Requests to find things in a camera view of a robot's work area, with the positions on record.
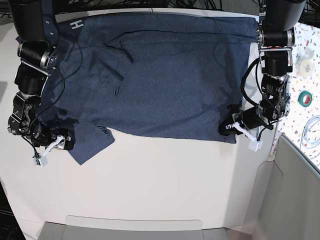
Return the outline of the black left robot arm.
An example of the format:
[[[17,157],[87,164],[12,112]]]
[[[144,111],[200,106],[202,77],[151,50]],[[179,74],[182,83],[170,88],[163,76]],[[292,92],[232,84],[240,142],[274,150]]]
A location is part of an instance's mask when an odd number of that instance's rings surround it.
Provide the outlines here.
[[[240,82],[240,90],[251,108],[233,105],[228,117],[220,124],[222,136],[245,134],[262,127],[272,130],[274,124],[290,111],[289,74],[293,71],[292,49],[295,45],[295,24],[300,19],[306,1],[266,0],[260,6],[262,15],[257,27],[259,56],[248,67]],[[262,96],[255,102],[246,93],[249,73],[261,67],[262,80],[256,81]]]

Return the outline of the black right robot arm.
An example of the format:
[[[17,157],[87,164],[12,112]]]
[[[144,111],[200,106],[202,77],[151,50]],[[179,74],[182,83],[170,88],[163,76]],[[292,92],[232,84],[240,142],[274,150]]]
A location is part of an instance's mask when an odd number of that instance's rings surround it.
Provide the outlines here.
[[[71,150],[74,141],[65,128],[50,130],[41,122],[42,94],[54,69],[58,43],[58,25],[52,0],[10,0],[8,2],[18,34],[17,56],[20,64],[14,83],[19,91],[13,99],[13,113],[8,119],[8,131],[26,139],[33,148],[53,145]]]

